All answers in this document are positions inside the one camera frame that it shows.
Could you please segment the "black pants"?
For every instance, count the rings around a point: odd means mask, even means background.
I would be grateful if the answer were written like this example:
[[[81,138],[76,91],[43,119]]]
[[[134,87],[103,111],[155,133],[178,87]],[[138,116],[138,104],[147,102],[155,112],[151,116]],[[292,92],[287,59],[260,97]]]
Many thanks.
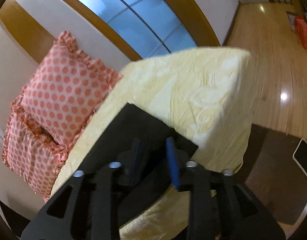
[[[80,164],[88,178],[105,165],[119,161],[125,175],[118,185],[118,224],[138,217],[171,184],[166,140],[191,157],[198,146],[161,120],[127,103],[109,123]]]

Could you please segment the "dark bedside furniture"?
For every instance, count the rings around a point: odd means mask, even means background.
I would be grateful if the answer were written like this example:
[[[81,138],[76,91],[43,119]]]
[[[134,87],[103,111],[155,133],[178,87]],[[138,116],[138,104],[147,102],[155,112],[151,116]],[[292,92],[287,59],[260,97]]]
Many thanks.
[[[18,237],[21,238],[24,229],[30,223],[30,220],[20,215],[0,200],[0,208],[9,225],[11,231]]]

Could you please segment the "left polka dot pillow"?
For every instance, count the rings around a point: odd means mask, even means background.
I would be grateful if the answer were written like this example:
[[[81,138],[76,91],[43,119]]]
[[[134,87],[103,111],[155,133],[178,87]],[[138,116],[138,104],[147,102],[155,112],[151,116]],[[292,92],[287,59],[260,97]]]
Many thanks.
[[[21,106],[19,95],[11,103],[6,123],[2,160],[45,201],[68,159],[68,149],[58,145],[51,135]]]

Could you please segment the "polka dot pillow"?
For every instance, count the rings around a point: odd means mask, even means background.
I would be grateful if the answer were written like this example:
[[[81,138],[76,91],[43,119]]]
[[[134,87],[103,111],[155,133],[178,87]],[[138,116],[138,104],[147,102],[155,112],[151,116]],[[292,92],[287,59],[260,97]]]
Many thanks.
[[[68,149],[58,145],[51,135],[21,106],[19,95],[11,103],[6,123],[2,160],[45,201],[68,159]]]
[[[25,86],[21,106],[58,144],[70,148],[121,77],[63,31]]]

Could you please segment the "white framed tablet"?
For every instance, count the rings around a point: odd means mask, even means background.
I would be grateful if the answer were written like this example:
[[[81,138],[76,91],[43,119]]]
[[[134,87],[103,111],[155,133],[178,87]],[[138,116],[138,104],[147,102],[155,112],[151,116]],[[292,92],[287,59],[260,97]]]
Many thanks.
[[[307,177],[307,141],[304,138],[298,143],[292,158]]]

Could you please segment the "yellow floral bed mattress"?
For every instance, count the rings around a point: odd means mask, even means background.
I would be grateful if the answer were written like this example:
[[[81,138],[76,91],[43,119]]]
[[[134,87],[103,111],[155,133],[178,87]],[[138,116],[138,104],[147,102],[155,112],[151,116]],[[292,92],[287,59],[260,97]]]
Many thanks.
[[[127,103],[198,145],[193,158],[205,168],[238,170],[251,132],[256,73],[250,52],[231,47],[192,48],[129,63],[70,151],[52,191]]]

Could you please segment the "right polka dot pillow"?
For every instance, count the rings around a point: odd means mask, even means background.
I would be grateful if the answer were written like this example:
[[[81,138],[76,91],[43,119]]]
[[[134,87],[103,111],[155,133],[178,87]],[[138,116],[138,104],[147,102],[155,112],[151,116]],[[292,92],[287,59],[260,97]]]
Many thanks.
[[[21,106],[58,144],[70,148],[121,77],[63,31],[25,86]]]

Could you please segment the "red bag on floor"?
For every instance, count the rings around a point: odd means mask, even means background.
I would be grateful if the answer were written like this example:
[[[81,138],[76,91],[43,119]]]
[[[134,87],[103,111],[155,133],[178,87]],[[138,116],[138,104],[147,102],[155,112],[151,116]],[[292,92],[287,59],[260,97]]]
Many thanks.
[[[296,16],[294,26],[303,48],[307,50],[307,21],[303,16]]]

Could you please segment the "blue glass wooden door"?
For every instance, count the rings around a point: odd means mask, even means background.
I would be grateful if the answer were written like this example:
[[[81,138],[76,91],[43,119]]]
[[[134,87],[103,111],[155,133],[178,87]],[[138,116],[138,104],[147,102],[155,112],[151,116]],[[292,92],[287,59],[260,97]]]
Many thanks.
[[[114,69],[220,44],[194,0],[4,0],[0,24],[36,62],[64,30],[80,49]]]

